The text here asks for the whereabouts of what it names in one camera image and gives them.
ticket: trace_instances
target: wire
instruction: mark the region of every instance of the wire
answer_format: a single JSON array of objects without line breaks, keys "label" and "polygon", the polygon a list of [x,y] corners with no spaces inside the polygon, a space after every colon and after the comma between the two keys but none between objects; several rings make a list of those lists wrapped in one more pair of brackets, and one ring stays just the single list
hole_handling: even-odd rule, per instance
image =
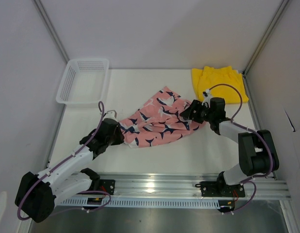
[{"label": "wire", "polygon": [[101,186],[100,188],[102,189],[102,191],[105,191],[105,192],[106,192],[106,189],[105,189],[104,186]]},{"label": "wire", "polygon": [[238,95],[239,95],[239,97],[240,97],[240,105],[239,105],[239,108],[237,109],[237,111],[234,113],[234,115],[233,115],[232,118],[231,118],[231,122],[233,122],[234,117],[239,113],[239,111],[240,111],[240,109],[241,109],[241,107],[242,107],[242,96],[241,96],[241,93],[240,93],[236,88],[234,88],[232,85],[226,84],[226,83],[220,83],[220,84],[214,85],[213,87],[209,88],[209,91],[211,91],[213,88],[215,88],[215,87],[217,87],[217,86],[228,86],[228,87],[234,89],[234,90],[238,93]]},{"label": "wire", "polygon": [[[84,143],[83,146],[81,146],[75,153],[71,154],[70,156],[68,156],[67,158],[65,158],[64,160],[62,160],[60,163],[58,163],[55,167],[53,167],[49,172],[50,173],[53,173],[58,167],[60,167],[62,164],[64,164],[65,162],[67,162],[69,159],[73,158],[75,155],[77,155],[81,150],[84,149],[84,147],[87,146],[87,144],[93,139],[93,137],[96,135],[96,133],[98,132],[98,129],[100,128],[100,125],[101,125],[101,122],[102,122],[102,119],[103,119],[103,115],[105,114],[105,106],[103,104],[102,101],[99,101],[98,103],[98,108],[101,112],[101,118],[100,118],[100,121],[99,121],[99,124],[97,126],[97,128],[95,129],[95,131],[92,133],[91,137]],[[21,216],[21,209],[23,207],[23,204],[25,202],[25,200],[27,199],[27,197],[29,196],[29,194],[33,191],[33,189],[43,180],[45,179],[45,177],[47,177],[47,174],[43,175],[39,180],[37,180],[33,186],[30,187],[30,189],[26,192],[26,194],[24,195],[22,201],[20,202],[19,206],[18,206],[18,209],[17,209],[17,217],[19,220],[28,220],[30,217],[22,217]]]},{"label": "wire", "polygon": [[246,207],[254,198],[255,194],[256,194],[256,184],[253,181],[247,181],[247,183],[252,183],[254,185],[254,191],[252,193],[252,196],[250,197],[250,199],[241,207],[239,207],[238,209],[233,210],[233,212],[237,212],[241,209],[243,209],[244,207]]},{"label": "wire", "polygon": [[239,196],[238,196],[238,193],[236,192],[236,190],[233,191],[233,196],[234,196],[234,194],[235,194],[235,196],[237,197],[236,200],[234,199],[234,202],[236,202],[236,201],[238,201],[238,199],[239,199]]},{"label": "wire", "polygon": [[69,209],[65,209],[65,210],[61,210],[61,211],[58,211],[56,213],[53,213],[53,214],[50,215],[50,217],[53,217],[55,215],[58,215],[58,214],[61,214],[63,212],[70,211],[70,210],[86,210],[86,212],[88,212],[88,213],[94,212],[94,211],[97,211],[97,210],[100,210],[100,209],[104,208],[111,201],[111,195],[110,195],[110,193],[105,192],[105,191],[83,191],[83,192],[80,192],[79,194],[88,194],[88,193],[101,193],[101,194],[104,194],[104,195],[108,195],[109,196],[109,200],[105,204],[103,204],[103,205],[101,205],[101,206],[99,206],[99,207],[97,207],[95,209],[92,209],[92,210],[86,210],[83,207],[81,209],[78,208],[78,207],[73,207],[73,208],[69,208]]}]

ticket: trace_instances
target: black mounting bracket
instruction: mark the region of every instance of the black mounting bracket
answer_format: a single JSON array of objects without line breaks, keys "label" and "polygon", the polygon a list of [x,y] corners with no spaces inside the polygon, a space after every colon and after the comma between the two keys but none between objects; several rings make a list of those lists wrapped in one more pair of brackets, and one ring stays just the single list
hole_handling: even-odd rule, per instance
[{"label": "black mounting bracket", "polygon": [[115,190],[115,180],[100,180],[99,190],[103,191],[102,187],[106,190],[107,193],[113,195]]},{"label": "black mounting bracket", "polygon": [[227,185],[225,183],[223,172],[219,174],[217,181],[201,181],[196,184],[195,187],[200,188],[203,197],[233,198],[235,197],[233,194],[234,191],[236,191],[240,198],[246,196],[245,189],[242,185]]}]

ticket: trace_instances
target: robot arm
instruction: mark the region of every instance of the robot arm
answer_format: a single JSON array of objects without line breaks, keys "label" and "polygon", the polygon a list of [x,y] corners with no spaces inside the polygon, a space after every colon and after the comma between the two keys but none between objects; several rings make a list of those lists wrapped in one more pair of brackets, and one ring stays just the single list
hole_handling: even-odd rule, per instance
[{"label": "robot arm", "polygon": [[100,176],[85,167],[98,155],[104,153],[108,146],[123,143],[124,136],[112,112],[105,115],[97,133],[88,142],[94,131],[84,137],[65,159],[36,175],[28,172],[23,176],[15,200],[17,206],[20,205],[28,190],[44,177],[21,206],[21,210],[34,221],[43,221],[52,213],[56,205],[79,192],[99,189]]},{"label": "robot arm", "polygon": [[[239,127],[238,124],[226,117],[223,98],[212,97],[209,90],[204,92],[204,97],[205,100],[203,102],[194,100],[180,116],[198,123],[209,122],[211,129],[216,134],[226,136],[238,143],[239,164],[221,172],[217,179],[216,192],[224,196],[221,191],[225,187],[239,185],[244,180],[250,179],[258,173],[267,174],[270,168],[270,158],[264,144],[256,133],[249,132],[245,127]],[[271,152],[271,171],[277,170],[279,168],[279,160],[270,132],[260,130],[257,133],[266,142]]]}]

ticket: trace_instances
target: grey floor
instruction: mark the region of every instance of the grey floor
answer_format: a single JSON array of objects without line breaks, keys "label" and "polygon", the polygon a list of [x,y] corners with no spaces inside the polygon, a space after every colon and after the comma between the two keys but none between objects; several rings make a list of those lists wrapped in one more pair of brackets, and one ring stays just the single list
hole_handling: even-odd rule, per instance
[{"label": "grey floor", "polygon": [[234,216],[202,209],[105,208],[90,214],[72,210],[32,224],[30,232],[288,233],[279,202],[257,200]]}]

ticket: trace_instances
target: bird print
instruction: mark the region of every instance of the bird print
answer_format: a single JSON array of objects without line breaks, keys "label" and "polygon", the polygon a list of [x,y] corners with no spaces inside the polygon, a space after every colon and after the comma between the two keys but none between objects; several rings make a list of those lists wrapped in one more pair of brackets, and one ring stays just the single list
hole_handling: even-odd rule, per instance
[{"label": "bird print", "polygon": [[132,148],[138,148],[139,147],[139,140],[135,137],[135,139],[129,144]]},{"label": "bird print", "polygon": [[147,106],[149,106],[149,105],[155,106],[155,105],[153,104],[153,99],[150,99],[148,103],[144,104],[144,107],[147,107]]},{"label": "bird print", "polygon": [[189,130],[189,123],[186,121],[181,121],[180,119],[176,123],[182,123],[187,130]]},{"label": "bird print", "polygon": [[137,125],[137,119],[131,119],[131,118],[128,118],[128,120],[131,120],[131,122],[132,122],[134,125]]},{"label": "bird print", "polygon": [[152,132],[152,128],[149,125],[145,125],[142,127],[145,131]]},{"label": "bird print", "polygon": [[163,109],[164,109],[164,107],[162,106],[162,107],[158,110],[158,113],[160,114],[160,117],[163,117],[163,115],[166,115],[166,116],[169,116],[169,117],[170,117],[170,114],[165,113]]},{"label": "bird print", "polygon": [[139,129],[137,128],[137,130],[136,130],[136,128],[134,126],[130,126],[127,130],[125,130],[124,133],[127,133],[127,132],[140,134]]},{"label": "bird print", "polygon": [[176,115],[177,118],[179,118],[179,112],[176,111],[175,113],[171,113],[169,110],[165,110],[165,108],[162,106],[162,110],[165,114],[169,114],[169,115]]},{"label": "bird print", "polygon": [[152,142],[154,141],[154,138],[151,140],[146,140],[146,141],[150,144],[150,146],[152,146]]},{"label": "bird print", "polygon": [[143,121],[146,121],[146,120],[150,119],[150,117],[146,117],[142,112],[139,112],[139,113],[140,113],[141,119]]},{"label": "bird print", "polygon": [[170,125],[166,125],[166,124],[165,124],[165,128],[166,129],[163,131],[163,133],[170,132],[170,134],[173,134],[173,132],[177,130],[177,129],[170,128]]},{"label": "bird print", "polygon": [[161,139],[164,138],[164,132],[159,132],[160,133],[160,136],[161,136]]},{"label": "bird print", "polygon": [[171,91],[166,91],[166,93],[167,93],[168,95],[170,95],[171,97],[173,97],[173,99],[174,99],[174,102],[176,101],[176,99],[175,99],[175,96],[174,96],[174,93],[173,93],[173,92],[171,92]]},{"label": "bird print", "polygon": [[121,130],[126,130],[128,126],[126,124],[120,123]]},{"label": "bird print", "polygon": [[156,100],[161,104],[161,105],[167,105],[169,107],[172,107],[173,103],[175,102],[174,97],[171,96],[168,99],[161,99],[161,98],[156,98]]}]

